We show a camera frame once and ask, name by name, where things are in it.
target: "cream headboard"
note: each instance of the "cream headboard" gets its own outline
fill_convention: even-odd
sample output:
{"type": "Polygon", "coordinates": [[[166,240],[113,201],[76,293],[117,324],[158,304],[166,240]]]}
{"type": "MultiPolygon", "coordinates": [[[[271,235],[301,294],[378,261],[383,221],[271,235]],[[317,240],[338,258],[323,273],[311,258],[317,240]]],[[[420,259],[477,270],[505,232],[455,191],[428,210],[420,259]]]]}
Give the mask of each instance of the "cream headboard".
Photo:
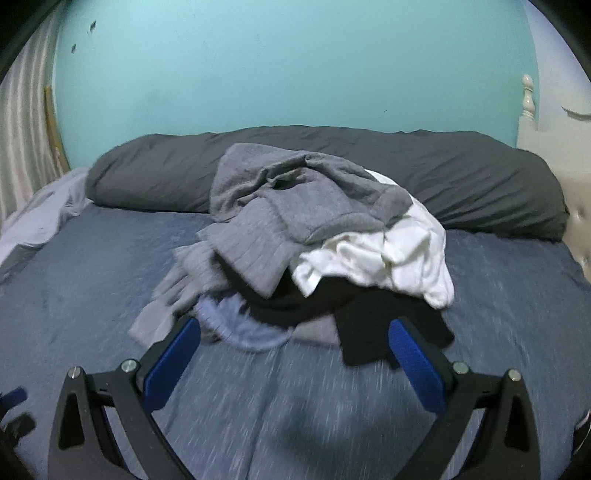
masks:
{"type": "Polygon", "coordinates": [[[591,105],[564,100],[567,115],[548,131],[539,131],[529,75],[524,75],[523,86],[517,148],[542,157],[562,185],[570,212],[563,241],[591,281],[591,105]]]}

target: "blue bedsheet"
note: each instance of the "blue bedsheet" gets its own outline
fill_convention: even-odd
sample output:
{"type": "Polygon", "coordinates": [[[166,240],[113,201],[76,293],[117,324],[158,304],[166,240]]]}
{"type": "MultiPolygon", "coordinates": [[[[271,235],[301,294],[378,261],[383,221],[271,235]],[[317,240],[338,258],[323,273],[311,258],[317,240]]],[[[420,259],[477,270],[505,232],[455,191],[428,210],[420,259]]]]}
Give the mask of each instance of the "blue bedsheet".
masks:
{"type": "MultiPolygon", "coordinates": [[[[171,249],[209,221],[89,206],[0,287],[0,390],[29,392],[15,414],[30,411],[37,428],[18,452],[39,478],[68,367],[99,372],[142,355],[127,330],[171,249]]],[[[446,254],[456,287],[446,355],[479,372],[522,371],[543,478],[554,480],[591,407],[591,286],[562,244],[450,231],[446,254]]],[[[391,480],[433,421],[402,372],[348,369],[339,351],[292,343],[261,354],[201,346],[155,417],[199,480],[391,480]]]]}

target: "blue gripper pad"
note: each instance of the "blue gripper pad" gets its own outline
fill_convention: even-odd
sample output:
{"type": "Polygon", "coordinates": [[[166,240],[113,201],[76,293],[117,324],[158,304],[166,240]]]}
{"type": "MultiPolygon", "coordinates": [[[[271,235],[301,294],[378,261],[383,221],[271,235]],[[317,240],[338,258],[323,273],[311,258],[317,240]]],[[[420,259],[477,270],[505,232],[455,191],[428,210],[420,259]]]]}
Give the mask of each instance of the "blue gripper pad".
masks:
{"type": "Polygon", "coordinates": [[[443,380],[400,320],[390,323],[388,342],[425,410],[437,415],[445,412],[443,380]]]}
{"type": "Polygon", "coordinates": [[[27,391],[22,387],[15,388],[4,395],[0,394],[0,420],[4,418],[8,410],[21,404],[26,399],[27,391]]]}
{"type": "Polygon", "coordinates": [[[199,322],[190,318],[145,377],[142,392],[145,411],[152,413],[166,405],[200,341],[199,322]]]}

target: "wooden bedpost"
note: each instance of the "wooden bedpost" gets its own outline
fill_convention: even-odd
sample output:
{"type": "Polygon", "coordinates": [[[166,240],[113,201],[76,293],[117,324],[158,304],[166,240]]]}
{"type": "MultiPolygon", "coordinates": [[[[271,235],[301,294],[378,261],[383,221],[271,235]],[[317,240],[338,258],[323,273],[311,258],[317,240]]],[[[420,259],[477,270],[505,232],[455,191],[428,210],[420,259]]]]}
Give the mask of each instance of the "wooden bedpost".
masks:
{"type": "Polygon", "coordinates": [[[532,120],[535,118],[534,104],[534,82],[529,75],[523,75],[523,112],[521,116],[526,116],[532,120]]]}

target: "pile of clothes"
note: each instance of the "pile of clothes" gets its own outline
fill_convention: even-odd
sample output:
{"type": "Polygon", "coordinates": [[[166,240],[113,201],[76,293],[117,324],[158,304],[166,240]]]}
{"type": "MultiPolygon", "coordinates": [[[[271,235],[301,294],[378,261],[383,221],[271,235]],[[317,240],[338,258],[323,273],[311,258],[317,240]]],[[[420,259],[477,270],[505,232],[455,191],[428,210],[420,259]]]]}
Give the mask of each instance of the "pile of clothes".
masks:
{"type": "Polygon", "coordinates": [[[440,311],[454,296],[445,230],[391,179],[331,155],[235,144],[210,214],[131,327],[143,345],[187,312],[208,340],[339,346],[347,366],[395,362],[387,332],[401,316],[441,348],[453,341],[440,311]]]}

